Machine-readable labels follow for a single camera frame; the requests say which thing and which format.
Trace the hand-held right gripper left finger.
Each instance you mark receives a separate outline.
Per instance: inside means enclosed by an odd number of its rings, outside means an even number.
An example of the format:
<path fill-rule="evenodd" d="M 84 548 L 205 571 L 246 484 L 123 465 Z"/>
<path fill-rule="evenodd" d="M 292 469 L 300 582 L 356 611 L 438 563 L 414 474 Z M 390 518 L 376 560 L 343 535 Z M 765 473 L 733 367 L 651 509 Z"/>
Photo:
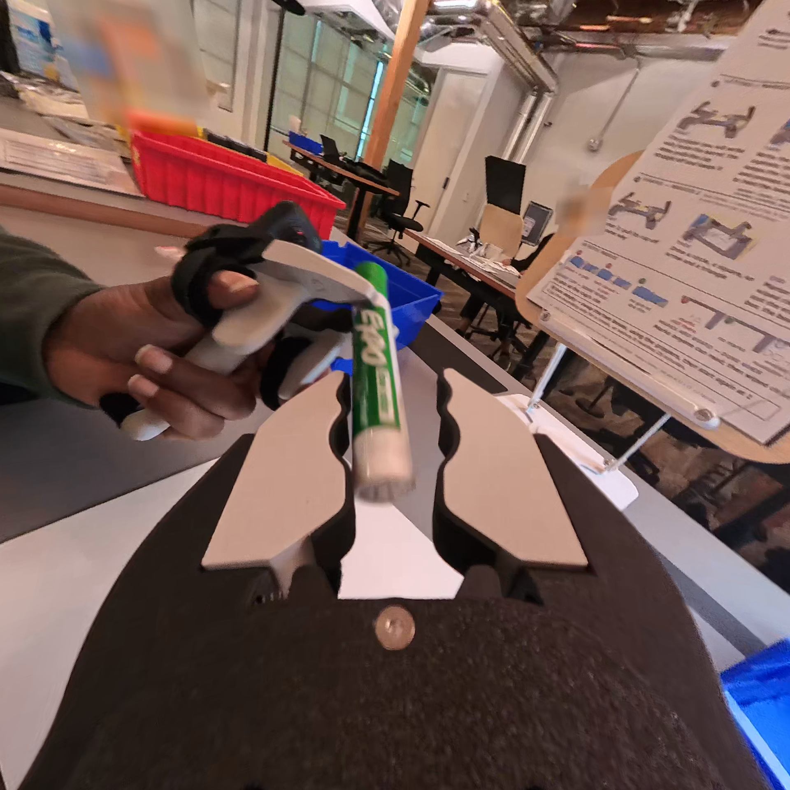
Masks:
<path fill-rule="evenodd" d="M 281 406 L 256 432 L 209 541 L 207 570 L 314 564 L 340 572 L 356 537 L 350 380 L 341 371 Z"/>

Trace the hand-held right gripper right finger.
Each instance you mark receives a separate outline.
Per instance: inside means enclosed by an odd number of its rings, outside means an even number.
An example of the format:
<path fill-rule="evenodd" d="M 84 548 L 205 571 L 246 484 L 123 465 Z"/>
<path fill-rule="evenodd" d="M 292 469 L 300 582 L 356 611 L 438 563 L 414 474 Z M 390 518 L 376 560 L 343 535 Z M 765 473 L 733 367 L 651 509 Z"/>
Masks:
<path fill-rule="evenodd" d="M 440 418 L 432 538 L 459 573 L 588 568 L 588 559 L 526 421 L 452 368 L 437 382 Z"/>

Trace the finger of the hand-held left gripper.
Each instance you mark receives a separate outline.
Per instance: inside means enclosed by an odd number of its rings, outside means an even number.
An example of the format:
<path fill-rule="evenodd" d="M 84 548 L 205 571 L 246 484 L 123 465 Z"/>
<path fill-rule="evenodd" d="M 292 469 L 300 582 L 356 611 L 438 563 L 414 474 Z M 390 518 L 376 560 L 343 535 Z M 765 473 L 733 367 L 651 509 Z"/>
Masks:
<path fill-rule="evenodd" d="M 263 252 L 263 289 L 287 297 L 298 307 L 314 300 L 374 307 L 386 302 L 377 288 L 355 271 L 284 241 L 271 242 Z"/>
<path fill-rule="evenodd" d="M 280 384 L 281 402 L 321 379 L 336 359 L 350 359 L 352 353 L 351 331 L 291 328 L 283 342 L 292 351 L 292 361 L 287 363 Z"/>

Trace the green dry-erase marker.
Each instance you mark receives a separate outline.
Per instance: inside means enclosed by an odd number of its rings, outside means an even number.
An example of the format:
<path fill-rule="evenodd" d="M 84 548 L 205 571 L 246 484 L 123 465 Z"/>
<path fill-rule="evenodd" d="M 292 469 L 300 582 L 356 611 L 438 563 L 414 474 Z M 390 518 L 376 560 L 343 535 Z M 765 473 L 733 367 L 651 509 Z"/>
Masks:
<path fill-rule="evenodd" d="M 414 487 L 389 282 L 371 260 L 356 268 L 369 295 L 352 309 L 351 453 L 355 495 L 392 504 Z"/>

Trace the blue plastic bin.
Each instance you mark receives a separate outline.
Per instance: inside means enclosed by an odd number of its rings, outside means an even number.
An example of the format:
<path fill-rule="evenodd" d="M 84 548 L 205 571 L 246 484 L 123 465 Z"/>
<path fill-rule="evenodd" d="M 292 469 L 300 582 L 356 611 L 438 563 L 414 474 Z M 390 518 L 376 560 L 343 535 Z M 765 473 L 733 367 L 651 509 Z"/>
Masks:
<path fill-rule="evenodd" d="M 375 262 L 386 272 L 399 351 L 416 339 L 442 297 L 442 292 L 435 286 L 373 255 L 353 242 L 325 240 L 322 243 L 322 254 L 349 270 L 356 270 L 363 262 Z"/>
<path fill-rule="evenodd" d="M 789 788 L 789 640 L 720 675 L 725 700 L 772 789 Z"/>

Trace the white whiteboard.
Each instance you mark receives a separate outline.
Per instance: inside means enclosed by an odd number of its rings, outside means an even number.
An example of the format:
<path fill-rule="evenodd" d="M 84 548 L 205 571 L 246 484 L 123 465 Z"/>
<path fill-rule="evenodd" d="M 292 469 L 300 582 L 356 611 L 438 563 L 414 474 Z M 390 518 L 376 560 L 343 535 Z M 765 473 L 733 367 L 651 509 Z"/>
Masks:
<path fill-rule="evenodd" d="M 18 788 L 40 749 L 93 620 L 133 552 L 207 474 L 208 461 L 57 520 L 1 548 L 1 766 Z M 460 574 L 394 505 L 355 501 L 341 598 L 443 599 Z"/>

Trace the person's left forearm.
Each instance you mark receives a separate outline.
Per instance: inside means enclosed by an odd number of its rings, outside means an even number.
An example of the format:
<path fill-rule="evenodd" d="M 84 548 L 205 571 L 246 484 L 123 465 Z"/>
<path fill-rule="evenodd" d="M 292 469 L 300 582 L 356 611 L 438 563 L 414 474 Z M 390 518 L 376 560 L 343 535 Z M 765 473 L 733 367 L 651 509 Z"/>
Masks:
<path fill-rule="evenodd" d="M 50 380 L 44 342 L 50 329 L 102 287 L 54 251 L 1 229 L 1 382 L 27 398 L 74 405 Z"/>

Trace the person's left hand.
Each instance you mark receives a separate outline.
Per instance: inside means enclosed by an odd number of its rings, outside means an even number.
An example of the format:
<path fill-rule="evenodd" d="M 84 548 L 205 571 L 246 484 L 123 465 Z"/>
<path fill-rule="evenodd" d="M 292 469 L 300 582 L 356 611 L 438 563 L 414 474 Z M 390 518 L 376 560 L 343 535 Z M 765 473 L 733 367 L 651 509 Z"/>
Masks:
<path fill-rule="evenodd" d="M 253 412 L 276 346 L 219 374 L 186 359 L 205 334 L 163 276 L 78 301 L 48 331 L 43 359 L 51 383 L 74 400 L 98 407 L 108 394 L 127 393 L 166 422 L 162 439 L 213 439 Z"/>

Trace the red plastic bin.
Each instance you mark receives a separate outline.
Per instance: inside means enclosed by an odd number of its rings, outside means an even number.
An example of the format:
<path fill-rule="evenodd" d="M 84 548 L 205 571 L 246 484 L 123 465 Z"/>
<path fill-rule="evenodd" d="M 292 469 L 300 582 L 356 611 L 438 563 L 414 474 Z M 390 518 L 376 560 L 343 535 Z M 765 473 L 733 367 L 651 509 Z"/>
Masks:
<path fill-rule="evenodd" d="M 130 138 L 139 189 L 153 202 L 249 223 L 276 204 L 296 203 L 328 239 L 344 203 L 301 174 L 199 137 L 144 133 Z"/>

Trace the wooden desk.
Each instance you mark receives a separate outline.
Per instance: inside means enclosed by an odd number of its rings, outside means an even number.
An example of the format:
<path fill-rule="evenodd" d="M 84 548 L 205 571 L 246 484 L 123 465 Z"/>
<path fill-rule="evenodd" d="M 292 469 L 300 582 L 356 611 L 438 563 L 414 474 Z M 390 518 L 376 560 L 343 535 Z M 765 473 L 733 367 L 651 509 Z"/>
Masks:
<path fill-rule="evenodd" d="M 360 169 L 358 163 L 342 163 L 340 159 L 327 160 L 322 154 L 304 149 L 297 144 L 283 141 L 291 151 L 291 160 L 300 166 L 305 166 L 311 171 L 311 177 L 327 180 L 331 173 L 341 180 L 341 183 L 351 183 L 354 187 L 354 197 L 351 201 L 346 235 L 350 240 L 359 242 L 367 221 L 369 197 L 371 195 L 396 197 L 399 192 L 390 186 L 383 177 L 372 172 Z"/>

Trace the black office chair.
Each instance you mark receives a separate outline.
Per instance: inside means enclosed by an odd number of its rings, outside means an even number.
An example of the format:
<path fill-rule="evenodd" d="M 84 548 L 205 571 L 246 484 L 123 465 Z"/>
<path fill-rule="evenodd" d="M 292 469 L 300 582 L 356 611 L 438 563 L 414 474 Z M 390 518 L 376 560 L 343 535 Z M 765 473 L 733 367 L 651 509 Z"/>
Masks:
<path fill-rule="evenodd" d="M 525 165 L 504 160 L 497 156 L 487 156 L 485 159 L 486 194 L 487 201 L 483 208 L 482 219 L 477 228 L 470 228 L 476 248 L 488 246 L 496 247 L 501 253 L 517 253 L 520 250 L 524 232 L 524 218 L 520 213 L 522 192 L 525 182 Z M 519 230 L 516 232 L 516 220 L 519 220 Z M 549 234 L 540 240 L 538 246 L 526 258 L 503 258 L 502 264 L 514 269 L 521 275 L 543 250 L 552 235 Z M 466 336 L 472 323 L 484 307 L 483 299 L 470 295 L 459 313 L 460 324 L 457 333 Z M 502 317 L 497 311 L 499 339 L 500 367 L 505 367 L 509 362 L 509 354 L 515 334 L 514 322 Z"/>
<path fill-rule="evenodd" d="M 395 258 L 399 268 L 410 266 L 410 255 L 398 245 L 398 240 L 403 238 L 407 230 L 422 233 L 423 225 L 416 220 L 416 216 L 407 216 L 407 209 L 411 199 L 412 187 L 411 168 L 391 159 L 386 170 L 388 185 L 396 192 L 396 196 L 382 198 L 379 206 L 379 216 L 392 232 L 386 241 L 373 240 L 367 243 L 371 252 L 383 252 Z"/>

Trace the printed paper sheet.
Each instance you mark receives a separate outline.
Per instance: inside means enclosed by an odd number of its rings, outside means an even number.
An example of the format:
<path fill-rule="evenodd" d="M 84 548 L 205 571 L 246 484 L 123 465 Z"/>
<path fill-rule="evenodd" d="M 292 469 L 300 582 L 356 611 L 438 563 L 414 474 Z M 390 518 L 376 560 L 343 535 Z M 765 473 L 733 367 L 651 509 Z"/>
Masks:
<path fill-rule="evenodd" d="M 86 188 L 143 195 L 115 153 L 12 130 L 1 130 L 1 168 Z"/>

